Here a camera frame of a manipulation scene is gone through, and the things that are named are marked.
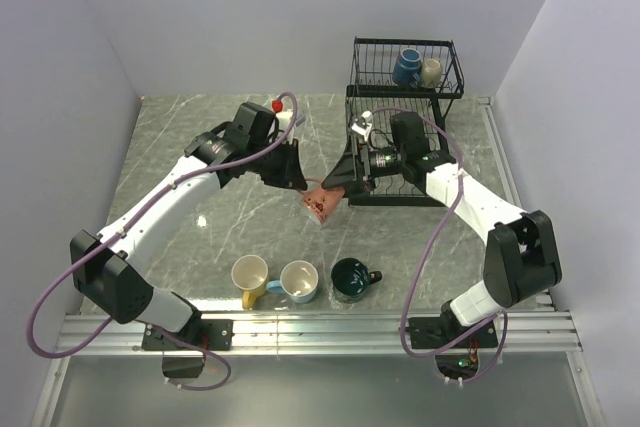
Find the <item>pink ceramic mug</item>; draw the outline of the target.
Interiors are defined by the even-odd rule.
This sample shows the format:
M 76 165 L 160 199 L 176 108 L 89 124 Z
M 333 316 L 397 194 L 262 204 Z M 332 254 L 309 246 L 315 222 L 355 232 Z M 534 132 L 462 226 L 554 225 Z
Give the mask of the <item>pink ceramic mug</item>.
M 306 178 L 311 187 L 300 191 L 302 211 L 318 226 L 326 223 L 345 195 L 343 187 L 324 188 L 322 180 Z

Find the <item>dark blue ceramic mug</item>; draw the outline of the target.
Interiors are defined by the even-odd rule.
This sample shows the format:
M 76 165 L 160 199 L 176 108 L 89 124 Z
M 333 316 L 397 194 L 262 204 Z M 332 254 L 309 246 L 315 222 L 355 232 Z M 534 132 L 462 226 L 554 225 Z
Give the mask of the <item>dark blue ceramic mug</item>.
M 396 57 L 392 81 L 398 86 L 418 87 L 422 83 L 422 55 L 413 48 L 404 48 Z

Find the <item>beige ceramic mug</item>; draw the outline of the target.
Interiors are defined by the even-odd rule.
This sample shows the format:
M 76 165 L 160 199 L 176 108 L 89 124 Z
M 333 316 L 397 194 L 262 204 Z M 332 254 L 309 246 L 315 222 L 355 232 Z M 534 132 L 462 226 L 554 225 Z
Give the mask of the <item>beige ceramic mug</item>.
M 422 85 L 428 89 L 438 87 L 443 73 L 443 65 L 438 59 L 424 59 L 421 68 Z

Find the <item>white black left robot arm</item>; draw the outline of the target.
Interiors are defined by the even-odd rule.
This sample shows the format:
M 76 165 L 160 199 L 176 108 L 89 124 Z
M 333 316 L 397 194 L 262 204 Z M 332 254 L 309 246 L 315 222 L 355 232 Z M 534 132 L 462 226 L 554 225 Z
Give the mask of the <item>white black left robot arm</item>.
M 97 234 L 71 241 L 74 287 L 114 321 L 139 321 L 165 331 L 177 348 L 201 337 L 201 313 L 180 295 L 149 283 L 142 272 L 160 246 L 200 203 L 245 173 L 271 187 L 304 190 L 294 129 L 298 107 L 274 112 L 244 102 L 234 118 L 197 135 L 166 177 Z

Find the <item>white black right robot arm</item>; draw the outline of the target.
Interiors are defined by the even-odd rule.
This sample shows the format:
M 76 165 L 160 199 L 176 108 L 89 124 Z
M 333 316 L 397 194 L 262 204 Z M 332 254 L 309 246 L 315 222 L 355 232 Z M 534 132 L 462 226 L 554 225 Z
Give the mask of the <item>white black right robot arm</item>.
M 397 107 L 390 111 L 392 141 L 386 148 L 370 144 L 373 112 L 351 117 L 349 143 L 322 186 L 354 197 L 372 190 L 381 177 L 401 176 L 445 206 L 446 219 L 457 216 L 483 241 L 481 280 L 447 301 L 428 327 L 430 347 L 441 353 L 466 344 L 508 308 L 561 282 L 554 229 L 544 212 L 526 212 L 474 179 L 464 170 L 460 151 L 432 149 L 426 117 Z

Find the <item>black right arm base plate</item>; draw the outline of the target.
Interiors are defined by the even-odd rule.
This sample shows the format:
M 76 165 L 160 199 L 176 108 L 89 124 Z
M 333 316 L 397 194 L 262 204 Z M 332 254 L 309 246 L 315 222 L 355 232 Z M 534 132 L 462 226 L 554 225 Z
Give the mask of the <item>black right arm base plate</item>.
M 437 349 L 469 331 L 469 327 L 461 326 L 455 318 L 410 317 L 406 331 L 409 334 L 410 347 L 414 350 Z M 459 340 L 454 348 L 495 348 L 499 344 L 493 323 L 481 327 L 469 337 Z

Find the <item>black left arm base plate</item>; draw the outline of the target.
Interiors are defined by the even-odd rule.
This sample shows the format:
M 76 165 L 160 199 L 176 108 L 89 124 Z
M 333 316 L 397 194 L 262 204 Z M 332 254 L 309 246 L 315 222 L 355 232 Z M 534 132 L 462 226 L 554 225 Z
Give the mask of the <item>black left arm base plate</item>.
M 211 351 L 228 351 L 233 336 L 231 319 L 197 319 L 178 332 L 172 333 L 178 340 L 196 347 Z M 175 351 L 183 350 L 167 337 L 163 329 L 148 325 L 142 338 L 143 351 Z

